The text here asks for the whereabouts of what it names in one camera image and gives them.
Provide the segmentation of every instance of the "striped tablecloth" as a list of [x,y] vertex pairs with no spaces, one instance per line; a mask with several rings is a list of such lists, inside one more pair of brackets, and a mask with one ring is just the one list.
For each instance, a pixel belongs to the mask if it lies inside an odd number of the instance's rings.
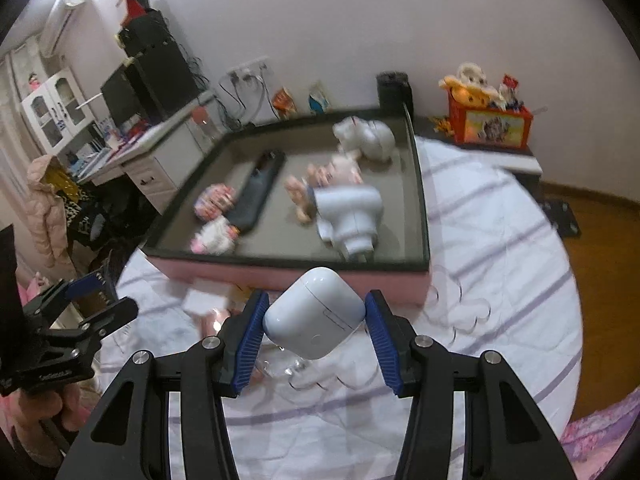
[[[451,351],[501,352],[533,394],[554,431],[569,421],[580,375],[582,320],[574,276],[562,242],[515,179],[473,153],[417,139],[428,209],[433,285],[422,309],[394,306],[417,333]],[[198,339],[182,310],[188,286],[172,282],[144,254],[133,254],[118,284],[140,316],[105,339],[102,386],[145,348],[156,356]],[[332,357],[330,376],[296,391],[263,380],[225,400],[240,478],[377,480],[393,478],[410,400],[383,383],[368,336]],[[174,479],[184,477],[177,399],[172,399]],[[449,477],[461,476],[464,403],[455,399]]]

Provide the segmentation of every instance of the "black remote control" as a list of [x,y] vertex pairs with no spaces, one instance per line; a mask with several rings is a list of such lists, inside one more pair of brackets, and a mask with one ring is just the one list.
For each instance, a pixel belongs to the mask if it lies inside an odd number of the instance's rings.
[[249,232],[258,223],[262,208],[286,158],[284,152],[270,150],[264,152],[255,163],[234,208],[225,215],[241,235]]

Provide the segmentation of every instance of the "picture on red box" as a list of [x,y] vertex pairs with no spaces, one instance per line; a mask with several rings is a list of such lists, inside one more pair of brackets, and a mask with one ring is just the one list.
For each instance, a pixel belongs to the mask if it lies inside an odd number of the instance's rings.
[[482,142],[519,148],[524,136],[524,119],[491,112],[467,111],[465,142]]

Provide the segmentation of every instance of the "jacket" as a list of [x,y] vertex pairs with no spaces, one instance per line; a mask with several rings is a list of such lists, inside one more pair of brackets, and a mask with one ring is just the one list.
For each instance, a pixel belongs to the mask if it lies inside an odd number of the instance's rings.
[[48,168],[62,168],[57,157],[43,155],[33,160],[27,168],[29,189],[26,213],[29,231],[47,267],[57,262],[69,262],[66,252],[66,219],[62,198],[56,195],[53,184],[48,184],[45,174]]

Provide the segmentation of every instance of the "person's hand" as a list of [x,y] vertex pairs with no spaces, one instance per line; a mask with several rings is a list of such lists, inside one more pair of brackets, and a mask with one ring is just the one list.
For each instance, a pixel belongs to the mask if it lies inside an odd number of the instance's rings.
[[40,421],[61,413],[62,426],[67,431],[80,430],[83,424],[80,387],[67,384],[61,393],[51,390],[34,395],[17,390],[9,397],[9,407],[15,433],[24,450],[40,465],[59,466],[62,461],[60,451],[44,433]]

